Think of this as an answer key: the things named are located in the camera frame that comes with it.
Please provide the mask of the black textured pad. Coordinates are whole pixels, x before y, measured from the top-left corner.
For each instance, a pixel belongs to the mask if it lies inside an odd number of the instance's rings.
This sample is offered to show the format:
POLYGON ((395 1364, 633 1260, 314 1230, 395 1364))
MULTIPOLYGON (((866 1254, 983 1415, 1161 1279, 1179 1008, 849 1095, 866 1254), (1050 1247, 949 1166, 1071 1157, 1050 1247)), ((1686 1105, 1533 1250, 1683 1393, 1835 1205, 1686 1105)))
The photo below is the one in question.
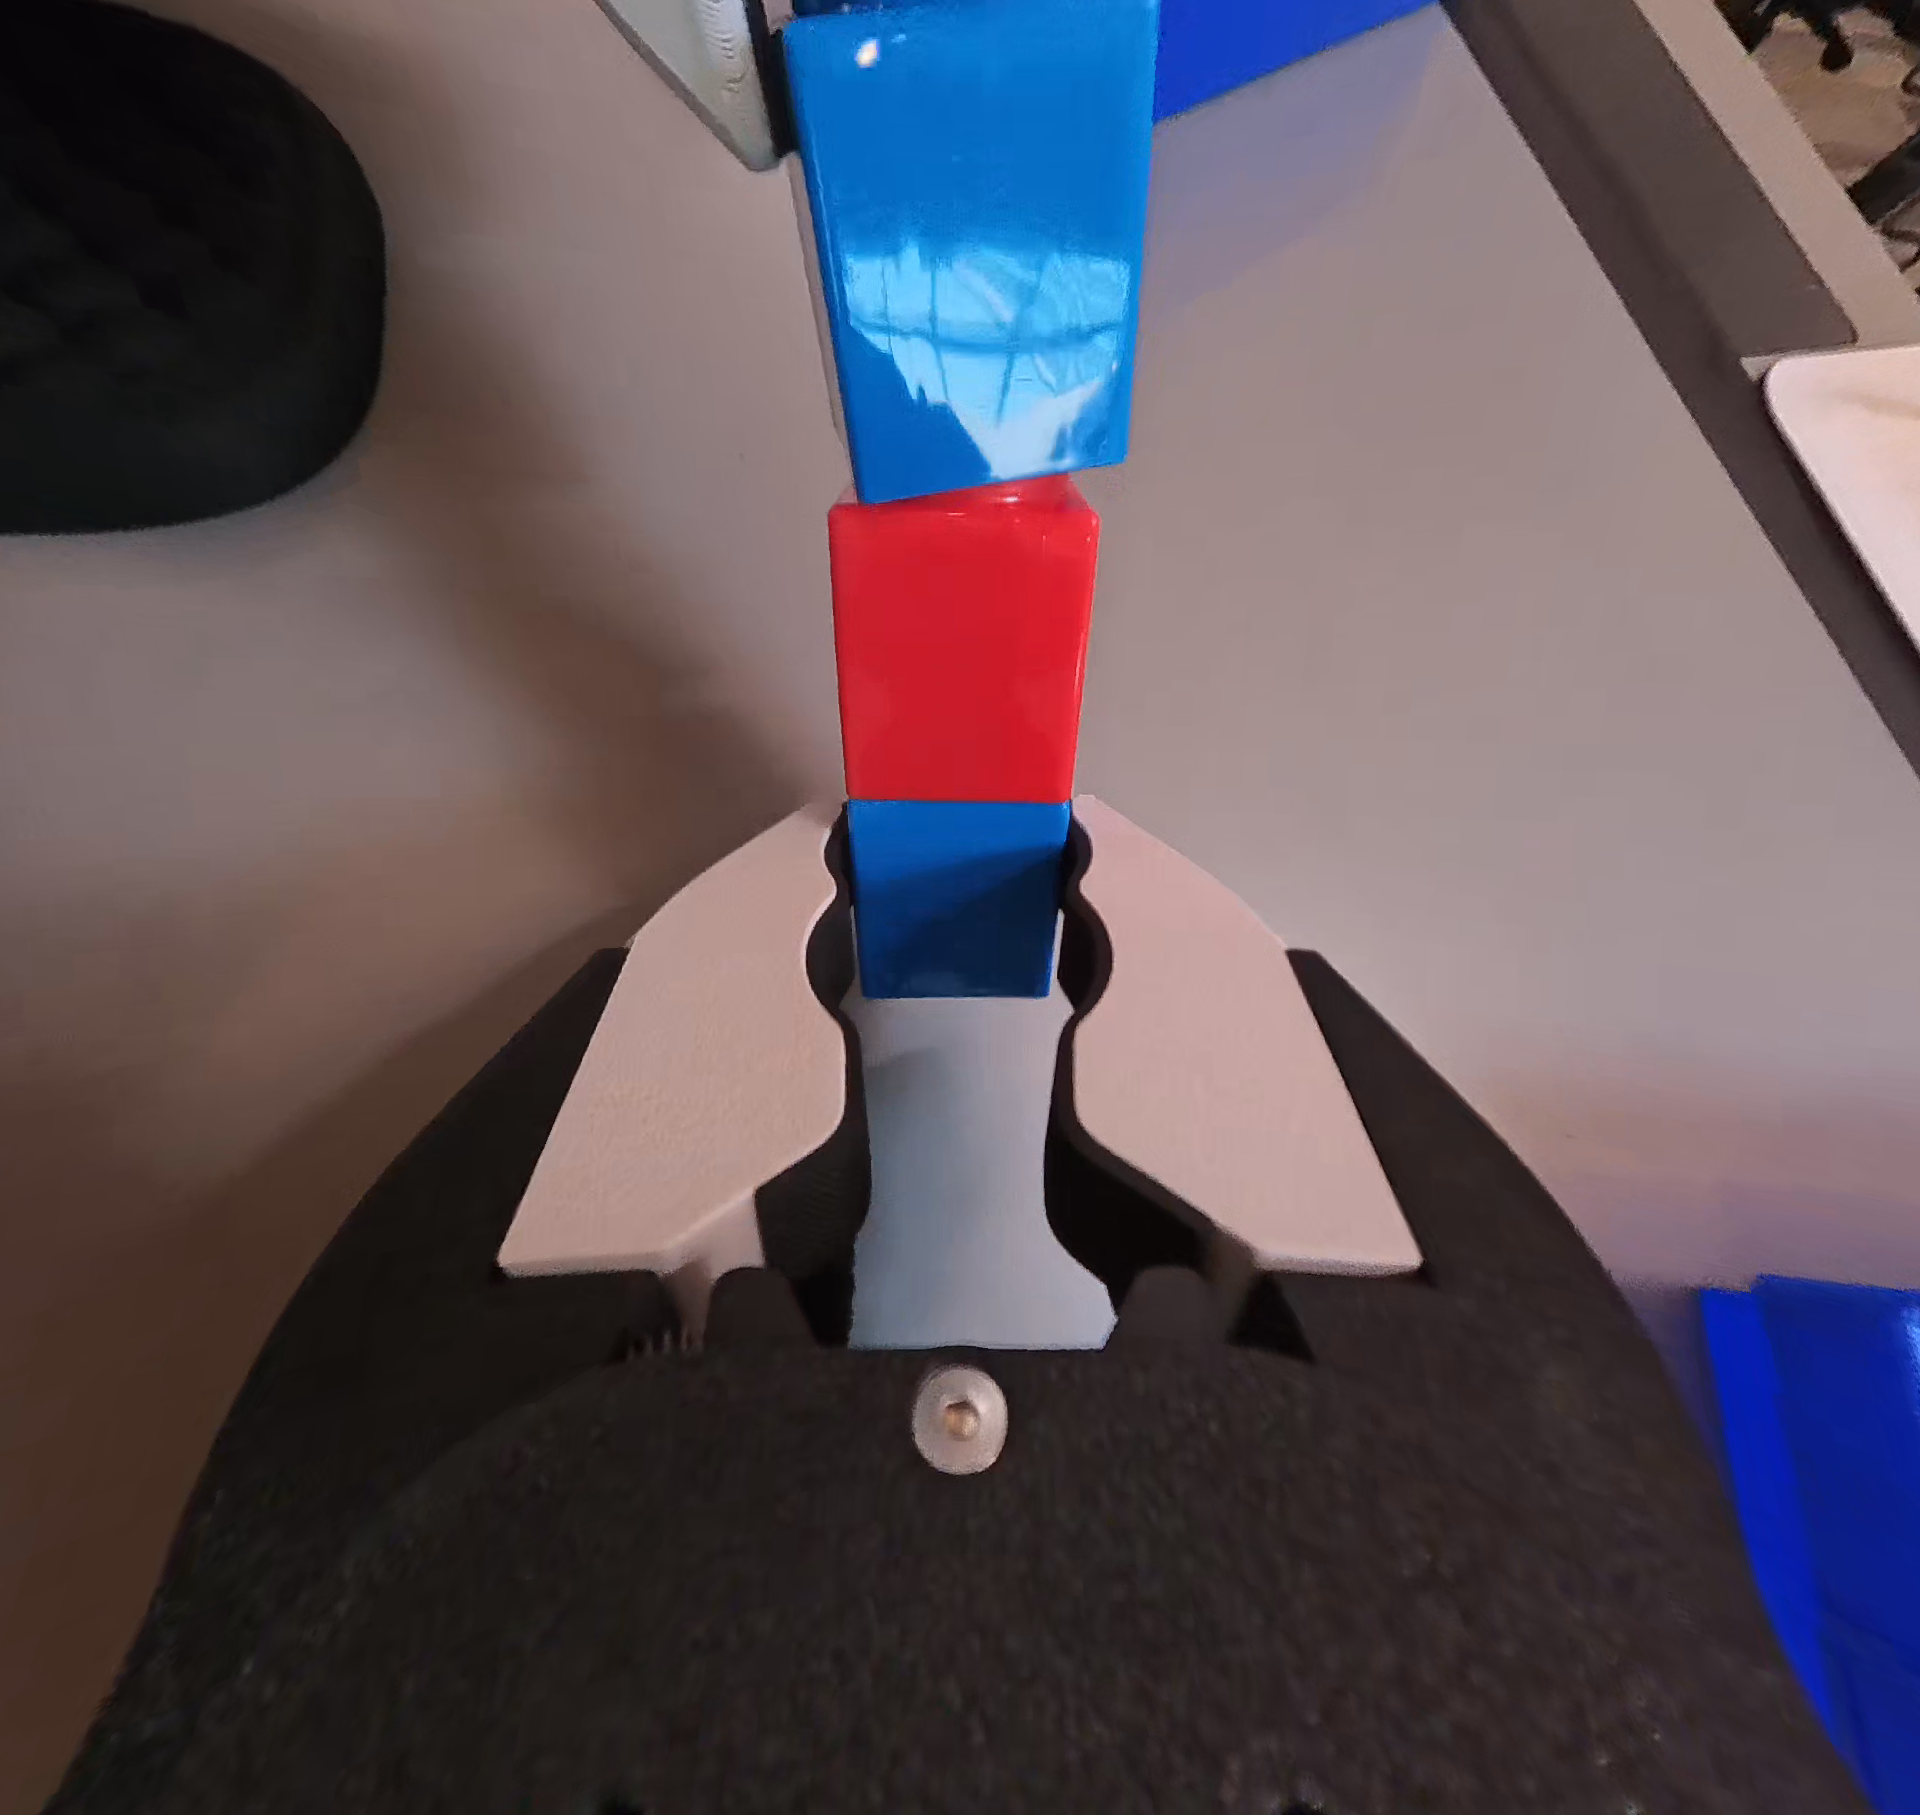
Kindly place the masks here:
POLYGON ((172 527, 325 470, 381 373, 375 193, 253 53, 4 0, 4 536, 172 527))

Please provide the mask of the blue mega block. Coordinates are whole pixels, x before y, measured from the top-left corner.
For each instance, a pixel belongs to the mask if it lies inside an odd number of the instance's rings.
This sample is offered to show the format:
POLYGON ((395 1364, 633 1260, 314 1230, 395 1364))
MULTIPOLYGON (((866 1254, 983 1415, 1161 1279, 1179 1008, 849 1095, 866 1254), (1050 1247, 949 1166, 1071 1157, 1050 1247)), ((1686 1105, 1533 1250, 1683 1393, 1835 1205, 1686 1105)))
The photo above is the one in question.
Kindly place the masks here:
POLYGON ((858 987, 889 999, 1043 999, 1067 801, 846 801, 858 987))
POLYGON ((791 0, 854 496, 1129 454, 1161 0, 791 0))

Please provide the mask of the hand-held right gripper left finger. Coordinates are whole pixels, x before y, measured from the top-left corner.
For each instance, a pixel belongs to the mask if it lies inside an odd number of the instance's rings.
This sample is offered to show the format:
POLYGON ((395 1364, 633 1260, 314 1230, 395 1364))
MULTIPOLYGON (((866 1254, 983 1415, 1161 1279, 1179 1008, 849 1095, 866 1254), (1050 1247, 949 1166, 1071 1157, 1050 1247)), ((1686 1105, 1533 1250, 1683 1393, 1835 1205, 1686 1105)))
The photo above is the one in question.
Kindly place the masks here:
POLYGON ((846 1305, 872 1206, 854 974, 843 816, 809 801, 635 932, 502 1271, 654 1272, 706 1305, 770 1266, 846 1305))

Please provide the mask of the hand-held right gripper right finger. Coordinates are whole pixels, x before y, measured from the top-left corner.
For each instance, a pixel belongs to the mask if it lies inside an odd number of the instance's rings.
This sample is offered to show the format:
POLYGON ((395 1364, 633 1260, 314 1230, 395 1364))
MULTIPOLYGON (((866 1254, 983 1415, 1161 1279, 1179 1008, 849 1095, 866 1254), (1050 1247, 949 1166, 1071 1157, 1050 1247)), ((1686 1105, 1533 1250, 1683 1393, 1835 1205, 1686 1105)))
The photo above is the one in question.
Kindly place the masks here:
POLYGON ((1050 1212, 1106 1177, 1137 1247, 1079 1236, 1124 1279, 1197 1257, 1267 1272, 1423 1265, 1285 943, 1220 879, 1095 795, 1071 812, 1050 1212))

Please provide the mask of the red mega block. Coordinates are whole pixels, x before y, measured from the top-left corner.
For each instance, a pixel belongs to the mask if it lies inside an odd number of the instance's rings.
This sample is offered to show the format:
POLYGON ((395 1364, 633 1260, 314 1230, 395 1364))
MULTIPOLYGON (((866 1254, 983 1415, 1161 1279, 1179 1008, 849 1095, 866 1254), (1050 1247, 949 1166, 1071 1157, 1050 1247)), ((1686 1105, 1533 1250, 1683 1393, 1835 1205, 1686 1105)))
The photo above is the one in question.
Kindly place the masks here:
POLYGON ((849 798, 1071 798, 1098 533, 1071 478, 833 505, 849 798))

